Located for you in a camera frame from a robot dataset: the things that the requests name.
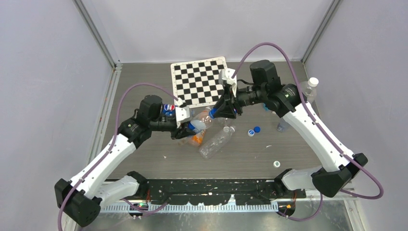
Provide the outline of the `clear Pepsi bottle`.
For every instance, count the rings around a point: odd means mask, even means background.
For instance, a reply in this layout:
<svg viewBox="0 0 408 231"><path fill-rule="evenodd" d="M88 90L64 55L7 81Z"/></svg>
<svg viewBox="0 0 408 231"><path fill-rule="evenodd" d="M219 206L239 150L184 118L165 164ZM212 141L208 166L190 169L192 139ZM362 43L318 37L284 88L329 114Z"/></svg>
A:
<svg viewBox="0 0 408 231"><path fill-rule="evenodd" d="M202 130L207 130L214 123L214 117L211 110L204 110L196 115L188 124L188 128L199 133Z"/></svg>

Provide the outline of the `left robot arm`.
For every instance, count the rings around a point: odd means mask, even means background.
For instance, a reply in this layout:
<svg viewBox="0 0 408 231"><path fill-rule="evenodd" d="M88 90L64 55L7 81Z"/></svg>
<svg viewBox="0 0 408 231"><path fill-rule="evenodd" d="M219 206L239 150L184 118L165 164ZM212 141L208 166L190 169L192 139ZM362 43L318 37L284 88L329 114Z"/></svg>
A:
<svg viewBox="0 0 408 231"><path fill-rule="evenodd" d="M175 104L164 104L159 96L145 96L130 118L117 123L106 147L84 169L69 180L56 182L58 218L65 214L84 228L108 205L127 196L144 198L148 191L147 180L137 172L130 172L108 186L103 183L152 132L169 132L172 139L194 135L190 119L190 109L183 99L178 98Z"/></svg>

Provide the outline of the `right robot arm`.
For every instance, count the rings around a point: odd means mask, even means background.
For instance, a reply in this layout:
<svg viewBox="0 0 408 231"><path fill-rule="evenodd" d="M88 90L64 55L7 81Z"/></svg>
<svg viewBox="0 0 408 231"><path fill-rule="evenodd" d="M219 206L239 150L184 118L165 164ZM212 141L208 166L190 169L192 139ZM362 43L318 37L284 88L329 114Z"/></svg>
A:
<svg viewBox="0 0 408 231"><path fill-rule="evenodd" d="M364 166L368 159L363 153L354 154L330 132L321 131L325 124L318 118L310 103L302 105L305 96L296 85L281 83L275 65L261 60L250 65L253 84L238 89L233 69L222 69L219 82L224 93L211 111L215 118L235 119L244 106L264 103L294 128L314 151L321 166L303 170L287 169L274 181L275 193L288 197L294 190L316 189L327 197L334 197L360 169L352 160Z"/></svg>

